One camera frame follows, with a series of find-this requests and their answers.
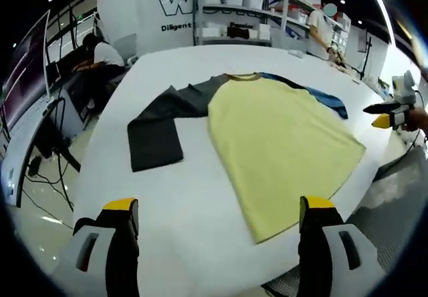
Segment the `floor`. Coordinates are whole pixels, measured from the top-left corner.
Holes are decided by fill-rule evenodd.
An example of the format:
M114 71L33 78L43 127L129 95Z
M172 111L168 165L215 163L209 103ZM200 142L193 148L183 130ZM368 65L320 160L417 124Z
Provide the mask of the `floor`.
M89 123L87 129L73 140L70 152L79 162L82 162L86 146L96 125L96 120ZM401 156L405 152L405 145L396 133L391 134L389 146L385 152L384 163ZM61 159L61 166L66 167L65 160ZM58 158L52 157L43 160L39 174L47 177L51 182L59 178ZM35 181L43 181L40 177L33 177ZM78 173L70 166L64 173L66 191L71 201L74 200ZM61 184L54 186L61 189ZM16 226L16 235L25 243L28 250L45 273L50 274L58 264L58 253L72 236L72 212L61 194L45 183L34 183L25 179L23 183L25 193L22 195L21 208L10 207L9 211ZM35 204L47 209L49 214L42 211ZM261 288L254 288L244 292L239 297L268 296Z

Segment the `computer monitor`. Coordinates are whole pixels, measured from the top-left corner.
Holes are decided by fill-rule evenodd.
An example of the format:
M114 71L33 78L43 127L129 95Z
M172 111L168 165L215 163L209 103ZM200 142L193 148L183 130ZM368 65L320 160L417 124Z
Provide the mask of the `computer monitor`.
M36 100L49 93L45 68L48 18L49 11L29 30L12 56L2 107L9 130Z

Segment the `white table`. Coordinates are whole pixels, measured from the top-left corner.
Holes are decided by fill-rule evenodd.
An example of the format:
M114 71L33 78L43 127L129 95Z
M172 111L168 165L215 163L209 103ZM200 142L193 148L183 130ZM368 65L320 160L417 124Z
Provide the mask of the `white table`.
M345 124L366 153L332 201L348 218L380 166L390 131L362 109L382 102L328 63L247 45L186 47L141 57L102 113L82 162L74 221L109 201L139 200L141 296L230 296L298 264L298 227L255 245L235 192L209 140L206 118L176 119L184 161L133 173L127 124L170 85L184 88L222 73L269 72L339 97Z

